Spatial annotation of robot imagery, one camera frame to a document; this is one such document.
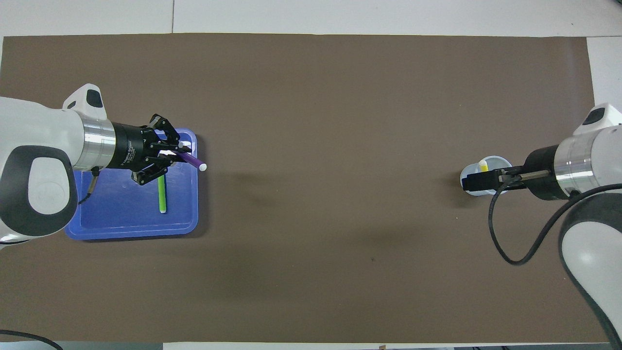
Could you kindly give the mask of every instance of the purple pen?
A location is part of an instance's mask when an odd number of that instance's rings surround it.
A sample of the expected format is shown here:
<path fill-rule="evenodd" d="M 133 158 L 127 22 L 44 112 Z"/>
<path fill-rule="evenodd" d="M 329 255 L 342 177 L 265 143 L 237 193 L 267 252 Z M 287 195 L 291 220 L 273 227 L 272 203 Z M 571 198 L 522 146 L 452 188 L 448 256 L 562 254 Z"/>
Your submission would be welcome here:
<path fill-rule="evenodd" d="M 199 169 L 200 171 L 205 171 L 207 169 L 207 164 L 203 163 L 202 161 L 198 160 L 197 158 L 194 158 L 190 153 L 177 152 L 177 151 L 173 151 L 173 152 L 176 155 L 180 156 L 183 160 L 188 162 L 193 167 Z"/>

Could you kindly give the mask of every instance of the white cup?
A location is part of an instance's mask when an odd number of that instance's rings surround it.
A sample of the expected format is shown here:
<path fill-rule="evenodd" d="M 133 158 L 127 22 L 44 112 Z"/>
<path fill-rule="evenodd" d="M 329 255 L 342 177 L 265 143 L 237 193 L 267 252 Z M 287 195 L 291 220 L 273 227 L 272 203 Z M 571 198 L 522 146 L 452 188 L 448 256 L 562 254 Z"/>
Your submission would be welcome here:
<path fill-rule="evenodd" d="M 508 168 L 512 166 L 512 164 L 510 164 L 510 162 L 507 159 L 503 157 L 499 157 L 499 156 L 488 156 L 482 160 L 488 163 L 488 170 Z M 479 162 L 473 163 L 471 165 L 467 165 L 462 171 L 462 173 L 460 173 L 460 186 L 462 187 L 462 179 L 466 178 L 466 176 L 469 174 L 476 174 L 476 173 L 481 173 Z M 471 196 L 484 196 L 485 194 L 493 195 L 496 191 L 492 189 L 486 189 L 484 191 L 465 191 L 465 192 L 470 194 Z"/>

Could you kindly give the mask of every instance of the green marker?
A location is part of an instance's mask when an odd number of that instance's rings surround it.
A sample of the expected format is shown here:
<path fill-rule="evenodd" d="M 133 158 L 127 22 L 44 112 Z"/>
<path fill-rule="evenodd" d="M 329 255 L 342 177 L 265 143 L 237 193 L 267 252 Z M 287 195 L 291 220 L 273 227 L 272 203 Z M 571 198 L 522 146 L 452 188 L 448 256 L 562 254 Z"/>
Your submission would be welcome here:
<path fill-rule="evenodd" d="M 160 202 L 160 212 L 166 213 L 166 179 L 164 175 L 157 178 L 157 196 Z"/>

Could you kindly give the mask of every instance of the blue plastic tray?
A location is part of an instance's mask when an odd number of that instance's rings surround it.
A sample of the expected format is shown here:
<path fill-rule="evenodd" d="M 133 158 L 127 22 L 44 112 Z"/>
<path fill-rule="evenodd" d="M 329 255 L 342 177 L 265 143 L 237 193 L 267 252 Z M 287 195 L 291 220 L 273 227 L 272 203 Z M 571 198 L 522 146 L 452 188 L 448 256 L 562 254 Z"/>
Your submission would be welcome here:
<path fill-rule="evenodd" d="M 189 129 L 176 129 L 181 141 L 189 141 L 197 156 L 197 137 Z M 183 235 L 198 223 L 198 170 L 188 163 L 176 163 L 166 174 L 167 212 L 161 214 L 157 181 L 139 186 L 131 171 L 102 169 L 91 197 L 78 206 L 65 227 L 76 240 L 118 239 L 158 235 Z M 91 182 L 90 172 L 74 172 L 78 198 L 84 198 Z"/>

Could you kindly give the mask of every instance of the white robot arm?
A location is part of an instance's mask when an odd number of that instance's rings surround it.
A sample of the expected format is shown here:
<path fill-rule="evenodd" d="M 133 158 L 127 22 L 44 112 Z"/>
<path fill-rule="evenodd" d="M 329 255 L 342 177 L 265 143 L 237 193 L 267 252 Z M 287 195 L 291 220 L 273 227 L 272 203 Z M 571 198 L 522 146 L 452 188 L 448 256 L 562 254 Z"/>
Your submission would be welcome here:
<path fill-rule="evenodd" d="M 540 199 L 576 203 L 562 225 L 560 257 L 615 349 L 622 349 L 621 182 L 622 113 L 609 104 L 592 108 L 571 137 L 533 151 L 523 166 L 471 174 L 462 181 L 466 191 L 497 190 L 489 211 L 490 231 L 502 257 L 513 265 L 533 256 L 558 216 L 547 223 L 548 229 L 543 229 L 525 258 L 511 260 L 500 249 L 492 228 L 492 210 L 501 191 L 528 188 Z M 600 192 L 612 187 L 617 190 Z"/>
<path fill-rule="evenodd" d="M 90 194 L 100 169 L 129 169 L 138 186 L 184 162 L 160 151 L 190 151 L 159 115 L 141 127 L 109 121 L 93 84 L 59 110 L 0 97 L 0 122 L 0 249 L 52 234 L 71 220 L 79 200 L 73 170 L 93 172 Z"/>

